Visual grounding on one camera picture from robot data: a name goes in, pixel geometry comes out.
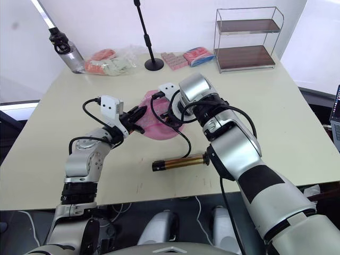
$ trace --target snack package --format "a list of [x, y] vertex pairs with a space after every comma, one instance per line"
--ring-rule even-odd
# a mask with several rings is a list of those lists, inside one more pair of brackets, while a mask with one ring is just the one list
[[85, 61], [84, 68], [88, 73], [118, 76], [130, 74], [137, 66], [137, 58], [129, 48], [118, 50], [103, 49]]
[[191, 67], [200, 65], [212, 60], [215, 56], [204, 47], [191, 49], [183, 54], [183, 57], [189, 62]]

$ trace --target table surface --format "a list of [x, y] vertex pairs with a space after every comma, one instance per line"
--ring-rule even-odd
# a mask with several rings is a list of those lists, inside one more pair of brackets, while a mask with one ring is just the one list
[[[69, 141], [101, 127], [82, 111], [100, 95], [124, 100], [125, 111], [148, 90], [179, 83], [194, 72], [206, 76], [220, 96], [253, 119], [263, 160], [295, 185], [340, 180], [340, 154], [303, 99], [296, 84], [275, 58], [274, 69], [218, 72], [215, 61], [172, 71], [140, 68], [132, 75], [109, 77], [73, 74], [65, 69], [28, 120], [0, 168], [0, 210], [55, 208], [65, 176]], [[100, 116], [98, 105], [88, 109]], [[209, 145], [198, 123], [184, 127], [192, 153]], [[136, 132], [105, 158], [98, 183], [99, 205], [219, 193], [212, 165], [152, 172], [154, 160], [182, 156], [186, 141], [177, 136], [155, 141]], [[239, 190], [225, 180], [226, 192]]]

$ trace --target metal rack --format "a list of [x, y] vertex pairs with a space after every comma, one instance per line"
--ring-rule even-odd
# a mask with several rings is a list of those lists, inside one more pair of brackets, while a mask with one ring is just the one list
[[275, 6], [217, 9], [214, 53], [219, 71], [274, 68], [271, 56], [283, 24]]

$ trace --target black cable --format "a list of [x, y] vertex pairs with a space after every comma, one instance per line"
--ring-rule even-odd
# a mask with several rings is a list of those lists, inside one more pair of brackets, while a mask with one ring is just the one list
[[102, 139], [102, 138], [97, 138], [97, 137], [75, 137], [75, 138], [73, 138], [73, 139], [70, 141], [70, 143], [69, 143], [69, 155], [72, 154], [72, 145], [73, 145], [74, 141], [77, 141], [77, 140], [80, 140], [80, 139], [88, 139], [88, 140], [96, 140], [96, 141], [104, 142], [104, 143], [109, 144], [110, 147], [111, 147], [111, 145], [112, 145], [111, 142], [109, 142], [109, 141], [107, 141], [107, 140], [105, 140], [105, 139]]
[[[214, 102], [214, 101], [197, 101], [197, 102], [192, 102], [188, 105], [186, 105], [182, 111], [182, 116], [181, 116], [181, 123], [183, 122], [184, 120], [184, 113], [185, 111], [191, 107], [191, 106], [194, 106], [194, 105], [221, 105], [217, 102]], [[253, 132], [253, 135], [257, 138], [257, 132], [256, 132], [256, 128], [255, 128], [255, 125], [253, 123], [253, 120], [249, 117], [249, 115], [247, 113], [245, 113], [243, 110], [241, 109], [238, 109], [234, 106], [231, 106], [231, 105], [223, 105], [223, 107], [227, 108], [227, 109], [230, 109], [230, 110], [233, 110], [233, 111], [236, 111], [240, 114], [242, 114], [249, 122], [250, 126], [251, 126], [251, 129], [252, 129], [252, 132]]]
[[154, 108], [154, 100], [155, 99], [151, 98], [151, 100], [150, 100], [150, 108], [151, 108], [151, 111], [152, 111], [153, 115], [156, 117], [156, 119], [159, 120], [164, 125], [168, 126], [169, 128], [179, 128], [180, 126], [178, 126], [178, 125], [171, 125], [170, 123], [167, 123], [167, 122], [163, 121], [162, 118], [157, 115], [157, 113], [155, 112], [155, 108]]
[[189, 138], [188, 137], [186, 137], [185, 136], [185, 134], [183, 134], [181, 131], [179, 131], [178, 129], [174, 129], [181, 137], [183, 137], [186, 141], [187, 141], [187, 143], [188, 143], [188, 151], [187, 151], [187, 153], [182, 157], [182, 158], [186, 158], [187, 156], [189, 156], [190, 155], [190, 153], [191, 153], [191, 142], [190, 142], [190, 140], [189, 140]]
[[247, 113], [245, 113], [243, 110], [238, 109], [238, 108], [231, 106], [231, 105], [227, 105], [226, 108], [242, 114], [247, 119], [247, 121], [249, 122], [251, 129], [252, 129], [252, 132], [253, 132], [253, 135], [257, 138], [257, 132], [256, 132], [255, 125], [253, 123], [253, 120], [249, 117], [249, 115]]
[[86, 109], [86, 105], [91, 103], [91, 102], [96, 102], [98, 103], [100, 99], [98, 98], [93, 98], [90, 100], [87, 100], [84, 104], [83, 104], [83, 110], [84, 112], [89, 115], [91, 118], [93, 118], [95, 121], [99, 122], [100, 124], [104, 125], [105, 127], [107, 127], [108, 129], [111, 129], [112, 127], [109, 126], [108, 124], [106, 124], [105, 122], [101, 121], [100, 119], [98, 119], [97, 117], [95, 117], [94, 115], [92, 115], [87, 109]]
[[154, 108], [154, 100], [155, 99], [151, 97], [150, 108], [151, 108], [153, 115], [156, 117], [156, 119], [159, 120], [164, 125], [168, 126], [169, 128], [172, 128], [174, 131], [176, 131], [181, 137], [183, 137], [187, 141], [189, 148], [188, 148], [187, 153], [182, 157], [182, 158], [186, 158], [191, 153], [191, 142], [190, 142], [189, 138], [187, 138], [185, 136], [185, 134], [183, 134], [181, 131], [179, 131], [180, 126], [171, 125], [170, 123], [163, 121], [162, 118], [157, 115], [157, 113], [155, 112], [155, 108]]
[[237, 231], [235, 220], [233, 218], [232, 211], [230, 210], [230, 206], [229, 206], [229, 203], [227, 201], [227, 197], [225, 196], [224, 187], [223, 187], [223, 178], [222, 177], [219, 178], [219, 185], [221, 186], [222, 197], [223, 197], [223, 200], [224, 200], [224, 203], [225, 203], [225, 207], [228, 210], [228, 213], [230, 215], [230, 220], [232, 222], [232, 226], [233, 226], [233, 230], [234, 230], [234, 233], [235, 233], [237, 243], [239, 244], [241, 253], [246, 254], [244, 247], [243, 247], [243, 244], [241, 242], [240, 236], [239, 236], [239, 232]]

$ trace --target pink cloth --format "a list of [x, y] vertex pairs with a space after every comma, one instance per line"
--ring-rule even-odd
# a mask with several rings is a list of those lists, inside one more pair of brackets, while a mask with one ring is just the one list
[[[139, 104], [139, 106], [146, 105], [148, 108], [144, 116], [140, 120], [138, 120], [136, 124], [144, 128], [145, 130], [144, 135], [148, 138], [154, 140], [171, 139], [178, 135], [178, 133], [175, 132], [171, 127], [168, 127], [161, 123], [159, 120], [157, 120], [151, 111], [150, 106], [151, 96], [157, 92], [158, 90], [151, 90], [145, 94], [144, 99]], [[167, 112], [168, 106], [169, 101], [165, 97], [154, 100], [154, 109], [158, 116]]]

